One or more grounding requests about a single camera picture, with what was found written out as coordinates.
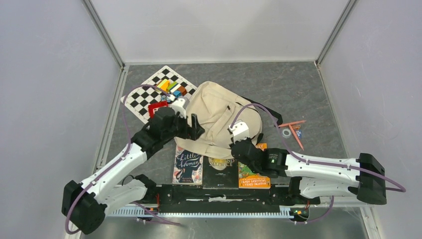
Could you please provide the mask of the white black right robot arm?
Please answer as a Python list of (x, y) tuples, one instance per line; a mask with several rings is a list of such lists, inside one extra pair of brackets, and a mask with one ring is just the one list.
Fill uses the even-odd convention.
[(334, 159), (289, 153), (279, 148), (257, 148), (250, 139), (232, 143), (231, 155), (253, 173), (269, 178), (288, 177), (288, 198), (352, 197), (371, 205), (387, 203), (385, 168), (369, 153)]

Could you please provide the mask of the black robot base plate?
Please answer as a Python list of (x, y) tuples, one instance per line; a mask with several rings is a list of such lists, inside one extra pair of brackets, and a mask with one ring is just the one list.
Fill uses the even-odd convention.
[(163, 213), (275, 213), (280, 206), (319, 205), (320, 198), (289, 194), (287, 186), (270, 189), (204, 189), (199, 185), (158, 185), (148, 189), (142, 204), (156, 204)]

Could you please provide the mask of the beige canvas backpack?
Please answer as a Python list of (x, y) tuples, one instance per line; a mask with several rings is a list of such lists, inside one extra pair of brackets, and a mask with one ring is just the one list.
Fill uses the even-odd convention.
[(241, 108), (250, 103), (256, 102), (215, 82), (206, 81), (200, 84), (190, 98), (186, 114), (196, 114), (205, 132), (195, 141), (176, 137), (176, 145), (211, 158), (232, 158), (229, 147), (232, 144), (232, 134), (229, 126), (236, 121), (235, 117)]

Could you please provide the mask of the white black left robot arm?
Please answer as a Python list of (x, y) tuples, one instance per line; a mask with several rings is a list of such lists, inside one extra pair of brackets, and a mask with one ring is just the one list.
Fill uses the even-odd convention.
[(173, 138), (197, 140), (204, 132), (196, 114), (188, 117), (174, 107), (161, 107), (106, 166), (80, 183), (71, 180), (65, 185), (61, 211), (66, 216), (66, 232), (76, 233), (69, 228), (73, 223), (78, 232), (90, 234), (117, 209), (139, 200), (152, 202), (156, 183), (144, 174), (119, 188), (115, 185)]

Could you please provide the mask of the Little Women book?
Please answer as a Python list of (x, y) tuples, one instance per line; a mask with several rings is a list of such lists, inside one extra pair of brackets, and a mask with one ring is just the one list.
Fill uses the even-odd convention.
[(172, 183), (202, 185), (204, 156), (176, 146)]

